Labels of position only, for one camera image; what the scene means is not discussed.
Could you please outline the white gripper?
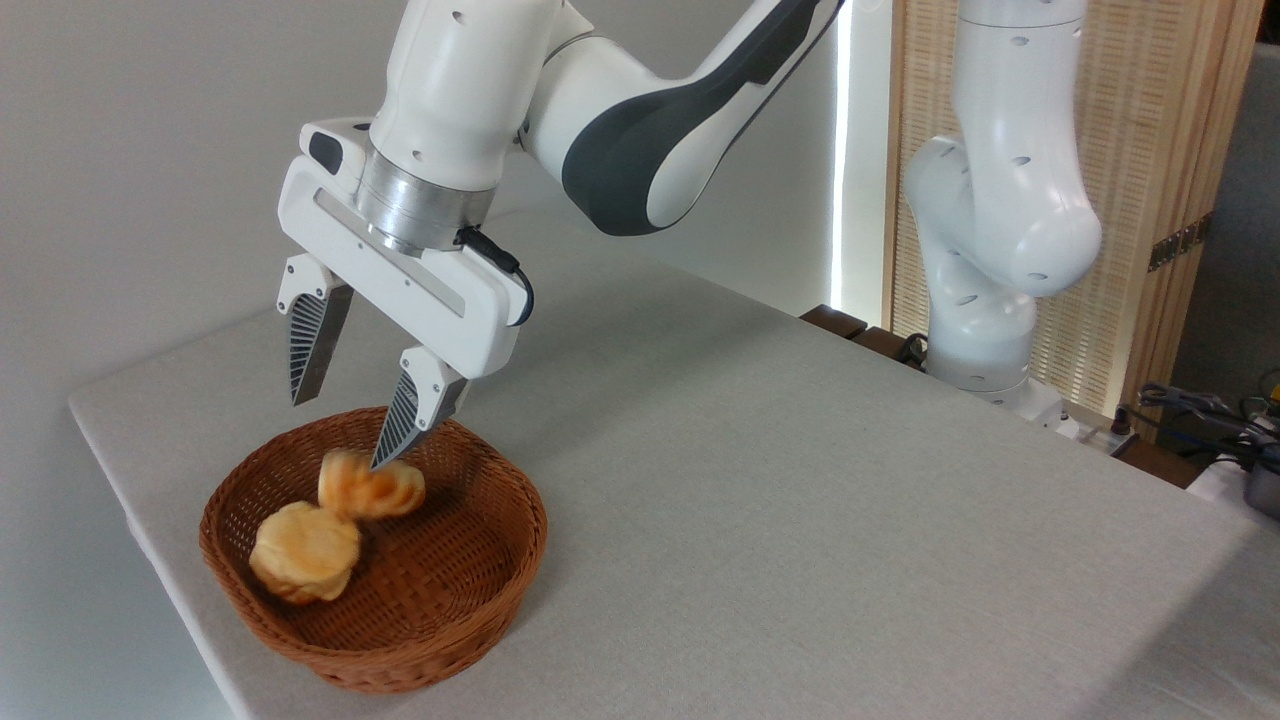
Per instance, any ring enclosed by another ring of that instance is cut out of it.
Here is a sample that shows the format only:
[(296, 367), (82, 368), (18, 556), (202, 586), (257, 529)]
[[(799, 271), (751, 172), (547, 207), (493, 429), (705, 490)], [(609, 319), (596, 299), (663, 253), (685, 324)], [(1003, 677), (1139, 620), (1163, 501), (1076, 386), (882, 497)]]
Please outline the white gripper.
[(301, 247), (285, 260), (276, 296), (288, 320), (291, 402), (320, 393), (355, 293), (420, 343), (399, 359), (371, 460), (378, 471), (457, 413), (468, 379), (509, 361), (531, 286), (512, 256), (486, 241), (460, 243), (453, 228), (439, 249), (401, 250), (357, 204), (371, 155), (367, 119), (307, 123), (298, 146), (276, 205), (282, 229)]

